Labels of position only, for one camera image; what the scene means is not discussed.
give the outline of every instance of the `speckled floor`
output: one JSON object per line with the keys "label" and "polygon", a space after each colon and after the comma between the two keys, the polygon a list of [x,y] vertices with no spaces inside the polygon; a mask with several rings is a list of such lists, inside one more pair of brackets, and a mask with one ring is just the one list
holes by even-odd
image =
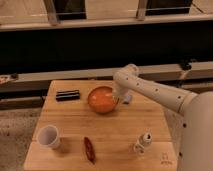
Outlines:
{"label": "speckled floor", "polygon": [[[39,98],[0,102],[0,171],[23,171],[42,105]],[[182,117],[168,109],[164,111],[178,154]]]}

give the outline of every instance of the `terrazzo floor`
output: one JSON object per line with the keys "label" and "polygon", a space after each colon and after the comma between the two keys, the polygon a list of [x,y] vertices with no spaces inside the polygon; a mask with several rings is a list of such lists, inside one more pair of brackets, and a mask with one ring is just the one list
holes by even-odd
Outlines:
{"label": "terrazzo floor", "polygon": [[42,104],[40,99],[0,102],[0,171],[23,171]]}

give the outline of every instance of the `wooden table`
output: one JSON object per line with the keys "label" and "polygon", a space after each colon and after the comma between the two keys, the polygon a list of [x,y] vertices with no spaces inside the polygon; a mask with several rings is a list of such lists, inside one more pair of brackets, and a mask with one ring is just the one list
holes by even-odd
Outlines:
{"label": "wooden table", "polygon": [[[132,92],[129,105],[120,104],[107,115],[91,111],[89,92],[111,81],[53,81],[37,123],[25,171],[175,171],[176,156],[162,107]],[[56,91],[78,89],[80,100],[57,102]],[[51,150],[37,144],[38,129],[53,124],[58,127],[61,146]],[[133,144],[144,132],[151,132],[152,145],[143,155],[133,151]],[[83,138],[91,139],[96,163],[86,158]]]}

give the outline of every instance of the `white wall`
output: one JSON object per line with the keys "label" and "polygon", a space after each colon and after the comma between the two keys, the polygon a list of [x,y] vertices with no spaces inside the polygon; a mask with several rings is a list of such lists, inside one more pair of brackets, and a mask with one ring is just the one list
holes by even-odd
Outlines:
{"label": "white wall", "polygon": [[0,24],[48,22],[43,0],[0,0]]}

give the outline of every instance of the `orange bowl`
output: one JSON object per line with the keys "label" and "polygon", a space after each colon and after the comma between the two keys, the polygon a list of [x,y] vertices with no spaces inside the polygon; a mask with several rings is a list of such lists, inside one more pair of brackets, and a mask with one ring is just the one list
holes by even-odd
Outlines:
{"label": "orange bowl", "polygon": [[113,98],[111,87],[101,86],[90,92],[88,104],[93,111],[105,114],[115,109],[117,101]]}

